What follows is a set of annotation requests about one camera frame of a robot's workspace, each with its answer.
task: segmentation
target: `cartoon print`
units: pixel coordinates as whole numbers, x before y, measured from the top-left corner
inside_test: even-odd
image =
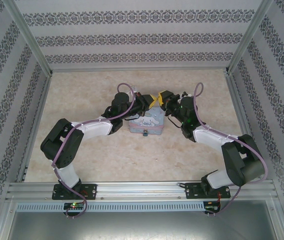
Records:
[[[154,127],[156,124],[160,123],[159,121],[155,120],[154,117],[149,116],[140,117],[139,119],[135,119],[134,122],[139,123],[141,126],[144,127]]]

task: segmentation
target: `black bracket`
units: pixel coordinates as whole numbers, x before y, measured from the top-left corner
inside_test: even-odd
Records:
[[[85,197],[86,200],[95,200],[97,196],[96,184],[85,184],[82,183],[79,186],[79,190],[76,192],[80,193]],[[52,193],[53,200],[82,200],[78,195],[67,190],[62,184],[55,184]]]
[[[204,192],[200,182],[180,183],[179,186],[185,189],[186,199],[217,199],[219,194],[221,199],[229,199],[231,197],[228,186],[217,188],[209,194]]]

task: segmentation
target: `marble floor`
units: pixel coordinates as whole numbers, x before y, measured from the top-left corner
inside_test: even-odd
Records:
[[[57,182],[51,162],[40,150],[41,142],[61,118],[83,122],[100,116],[122,82],[135,85],[142,94],[155,96],[163,90],[193,94],[196,84],[203,82],[204,91],[197,98],[201,119],[212,128],[241,135],[223,70],[54,73],[26,182]],[[220,153],[186,139],[167,118],[162,135],[143,137],[130,133],[128,122],[124,121],[115,134],[83,141],[73,164],[84,182],[199,180],[224,168]]]

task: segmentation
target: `patterned wallpaper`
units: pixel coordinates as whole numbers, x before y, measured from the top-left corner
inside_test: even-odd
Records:
[[[275,0],[233,72],[284,209],[284,0]]]
[[[260,3],[16,1],[53,70],[226,67]]]
[[[0,209],[7,184],[17,180],[46,80],[0,1]]]

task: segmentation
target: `purple cable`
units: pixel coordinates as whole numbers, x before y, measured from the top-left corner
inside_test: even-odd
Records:
[[[197,94],[197,91],[198,91],[198,88],[199,86],[201,85],[201,92],[199,94]],[[263,157],[257,152],[255,151],[252,147],[250,147],[249,145],[247,145],[246,143],[240,141],[239,139],[236,139],[230,135],[226,135],[225,133],[223,132],[220,132],[218,130],[215,130],[211,127],[207,127],[206,125],[204,125],[204,123],[202,122],[202,120],[200,119],[200,116],[199,116],[199,113],[198,113],[198,110],[197,110],[197,102],[196,102],[196,97],[200,96],[201,93],[203,92],[203,89],[204,89],[204,85],[202,82],[199,82],[196,87],[195,87],[195,90],[194,90],[194,94],[193,94],[193,105],[194,105],[194,110],[195,110],[195,114],[196,114],[196,117],[197,117],[197,120],[199,121],[199,123],[202,125],[202,127],[204,127],[206,130],[208,131],[211,131],[213,133],[216,133],[224,138],[228,138],[228,139],[231,139],[241,145],[243,145],[244,147],[246,147],[247,149],[249,149],[252,153],[254,153],[258,159],[261,161],[263,167],[264,167],[264,176],[257,180],[257,181],[251,181],[251,182],[248,182],[249,184],[257,184],[257,183],[260,183],[262,181],[264,181],[265,179],[267,179],[268,177],[268,173],[269,173],[269,170],[268,170],[268,166],[266,164],[266,162],[264,161]],[[227,203],[227,205],[221,210],[219,211],[219,213],[223,212],[226,208],[228,208],[230,206],[230,204],[234,201],[234,199],[238,196],[239,192],[241,190],[241,187],[238,188],[236,194],[233,196],[233,198]]]
[[[51,164],[51,166],[53,167],[54,173],[55,173],[55,175],[57,176],[58,180],[61,182],[61,184],[62,184],[66,189],[68,189],[68,190],[71,191],[72,193],[74,193],[74,194],[76,194],[77,196],[79,196],[80,198],[82,198],[82,199],[83,199],[83,202],[84,202],[84,204],[85,204],[85,207],[84,207],[83,211],[80,212],[80,213],[79,213],[78,215],[76,215],[76,216],[72,216],[72,219],[78,218],[78,217],[80,217],[81,215],[83,215],[83,214],[86,212],[86,210],[87,210],[87,208],[88,208],[88,201],[86,200],[86,198],[85,198],[83,195],[81,195],[80,193],[74,191],[74,190],[73,190],[71,187],[69,187],[64,181],[62,181],[62,179],[61,179],[61,177],[60,177],[60,174],[58,173],[58,170],[57,170],[56,162],[57,162],[58,158],[60,157],[61,152],[62,152],[62,150],[63,150],[65,144],[67,143],[67,141],[68,141],[70,135],[71,135],[71,134],[73,133],[73,131],[75,131],[78,127],[80,127],[80,126],[82,126],[82,125],[84,125],[84,124],[89,124],[89,123],[111,121],[111,120],[114,120],[114,119],[117,119],[117,118],[120,118],[120,117],[124,116],[125,114],[127,114],[127,113],[131,110],[131,108],[133,107],[134,101],[135,101],[135,98],[134,98],[134,91],[133,91],[132,87],[131,87],[129,84],[123,82],[123,83],[120,83],[120,84],[117,86],[117,92],[119,92],[119,87],[120,87],[121,85],[127,86],[127,87],[130,89],[131,93],[132,93],[133,98],[132,98],[132,102],[131,102],[130,107],[129,107],[125,112],[121,113],[120,115],[117,115],[117,116],[114,116],[114,117],[110,117],[110,118],[104,118],[104,119],[88,120],[88,121],[81,122],[80,124],[74,126],[74,127],[70,130],[70,132],[66,135],[66,137],[65,137],[65,139],[64,139],[64,141],[63,141],[61,147],[60,147],[59,150],[57,151],[57,154],[55,155],[55,158],[54,158],[54,160],[53,160],[53,162],[52,162],[52,164]],[[69,217],[68,211],[69,211],[69,209],[67,209],[67,211],[65,212],[65,215],[66,215],[67,218]]]

